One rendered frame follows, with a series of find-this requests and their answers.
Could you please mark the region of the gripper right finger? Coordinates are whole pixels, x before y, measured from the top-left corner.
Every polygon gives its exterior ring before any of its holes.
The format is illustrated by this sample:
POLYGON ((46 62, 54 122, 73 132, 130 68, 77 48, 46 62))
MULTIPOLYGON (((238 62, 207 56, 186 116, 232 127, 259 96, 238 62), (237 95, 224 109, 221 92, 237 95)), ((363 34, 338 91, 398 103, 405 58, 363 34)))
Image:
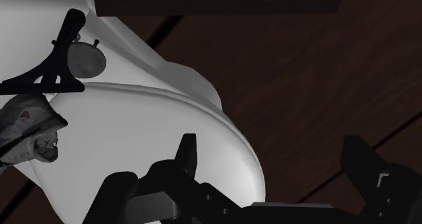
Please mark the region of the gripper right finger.
POLYGON ((386 162, 357 135, 344 137, 340 165, 365 201, 357 224, 422 224, 422 175, 386 162))

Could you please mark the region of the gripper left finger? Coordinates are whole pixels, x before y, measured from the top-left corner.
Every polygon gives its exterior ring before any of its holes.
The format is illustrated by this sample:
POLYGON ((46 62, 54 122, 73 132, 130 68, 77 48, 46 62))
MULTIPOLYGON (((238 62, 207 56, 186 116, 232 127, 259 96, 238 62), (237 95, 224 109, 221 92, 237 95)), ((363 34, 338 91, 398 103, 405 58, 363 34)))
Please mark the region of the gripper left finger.
POLYGON ((242 224, 242 209, 209 183, 195 180, 197 137, 182 136, 173 159, 147 174, 108 175, 82 224, 242 224))

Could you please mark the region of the white toilet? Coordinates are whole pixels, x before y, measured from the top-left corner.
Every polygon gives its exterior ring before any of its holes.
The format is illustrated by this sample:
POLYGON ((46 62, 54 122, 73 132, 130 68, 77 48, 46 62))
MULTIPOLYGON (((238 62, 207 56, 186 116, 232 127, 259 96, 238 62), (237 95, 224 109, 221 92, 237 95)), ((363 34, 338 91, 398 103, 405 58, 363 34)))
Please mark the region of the white toilet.
POLYGON ((175 156, 186 133, 197 135, 197 181, 239 206, 264 201, 258 158, 222 112, 215 88, 194 69, 167 62, 118 18, 100 16, 94 0, 0 0, 0 82, 51 53, 72 8, 85 14, 81 40, 99 41, 105 70, 84 80, 82 93, 51 98, 68 121, 58 133, 58 159, 17 166, 64 224, 82 224, 110 173, 144 176, 154 162, 175 156))

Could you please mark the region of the black stand with grey disc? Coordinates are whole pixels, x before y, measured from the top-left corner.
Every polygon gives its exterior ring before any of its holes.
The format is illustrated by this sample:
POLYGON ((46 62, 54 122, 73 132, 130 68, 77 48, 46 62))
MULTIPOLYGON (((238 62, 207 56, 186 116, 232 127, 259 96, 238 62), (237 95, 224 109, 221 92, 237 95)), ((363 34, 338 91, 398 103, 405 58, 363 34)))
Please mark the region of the black stand with grey disc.
POLYGON ((2 81, 0 95, 83 92, 79 79, 100 75, 107 64, 98 39, 92 44, 79 41, 85 22, 82 11, 69 9, 57 39, 51 42, 52 52, 38 66, 2 81))

